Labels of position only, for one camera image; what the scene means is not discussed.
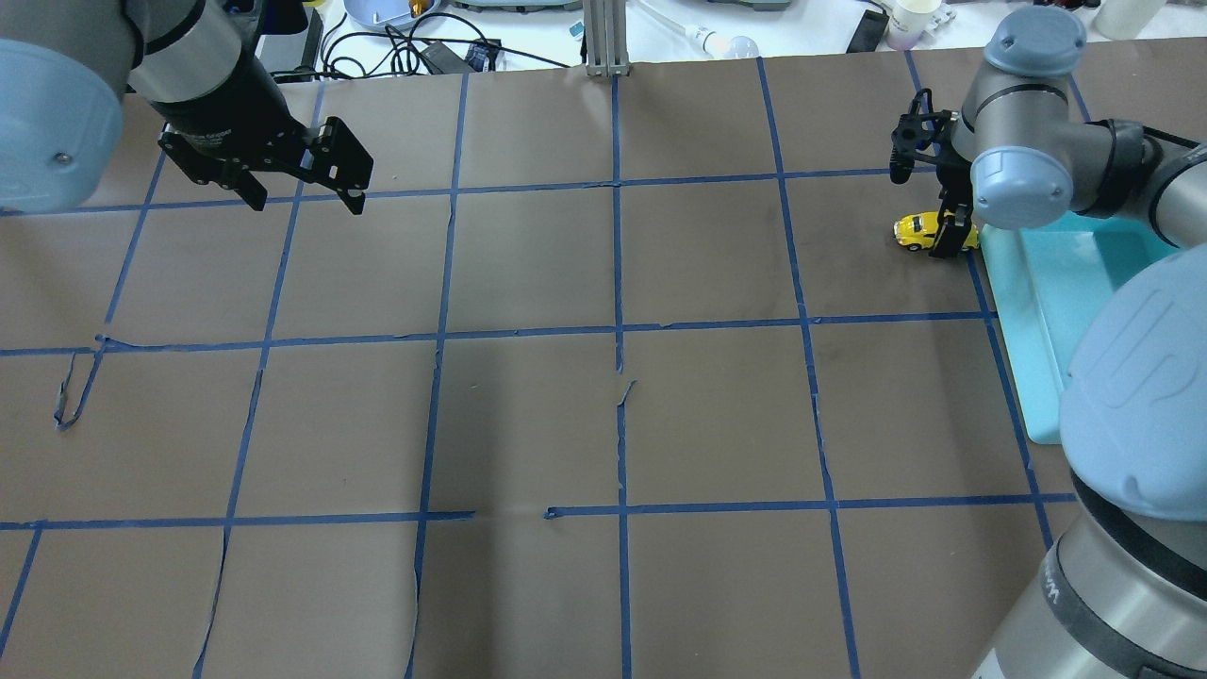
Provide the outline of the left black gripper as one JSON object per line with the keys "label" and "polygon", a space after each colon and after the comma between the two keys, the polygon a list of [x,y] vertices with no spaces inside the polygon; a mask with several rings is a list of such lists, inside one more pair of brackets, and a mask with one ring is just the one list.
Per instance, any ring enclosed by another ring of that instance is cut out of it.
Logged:
{"label": "left black gripper", "polygon": [[296,172],[307,185],[336,193],[352,215],[361,215],[374,159],[339,117],[307,129],[290,112],[276,84],[212,90],[192,103],[156,103],[165,129],[158,144],[192,182],[237,189],[253,211],[263,211],[268,193],[255,171]]}

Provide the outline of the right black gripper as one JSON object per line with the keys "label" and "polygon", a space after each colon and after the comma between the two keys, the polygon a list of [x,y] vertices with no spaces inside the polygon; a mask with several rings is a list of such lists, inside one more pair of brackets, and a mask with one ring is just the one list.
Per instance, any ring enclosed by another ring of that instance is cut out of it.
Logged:
{"label": "right black gripper", "polygon": [[[906,185],[922,162],[935,166],[944,205],[970,205],[970,160],[954,147],[958,119],[951,110],[933,110],[931,89],[917,90],[891,133],[888,171],[893,185]],[[935,212],[931,258],[949,259],[978,248],[980,236],[968,209]]]}

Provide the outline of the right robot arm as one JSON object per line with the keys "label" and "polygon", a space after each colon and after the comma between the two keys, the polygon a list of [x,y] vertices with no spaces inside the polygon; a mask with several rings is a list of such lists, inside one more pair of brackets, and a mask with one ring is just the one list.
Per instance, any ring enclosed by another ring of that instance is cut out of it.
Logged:
{"label": "right robot arm", "polygon": [[1205,675],[1205,145],[1129,119],[1073,122],[1088,36],[1056,6],[1008,14],[960,110],[919,90],[890,176],[935,166],[933,257],[1068,213],[1125,218],[1174,248],[1083,330],[1059,399],[1079,516],[987,643],[974,678]]}

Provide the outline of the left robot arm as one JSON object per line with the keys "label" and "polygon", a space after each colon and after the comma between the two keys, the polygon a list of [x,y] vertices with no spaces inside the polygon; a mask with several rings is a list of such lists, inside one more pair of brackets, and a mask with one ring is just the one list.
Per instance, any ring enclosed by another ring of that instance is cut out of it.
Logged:
{"label": "left robot arm", "polygon": [[5,1],[2,207],[78,207],[124,133],[124,95],[165,129],[161,150],[196,185],[266,205],[260,172],[320,185],[365,209],[373,158],[343,119],[295,119],[217,1]]}

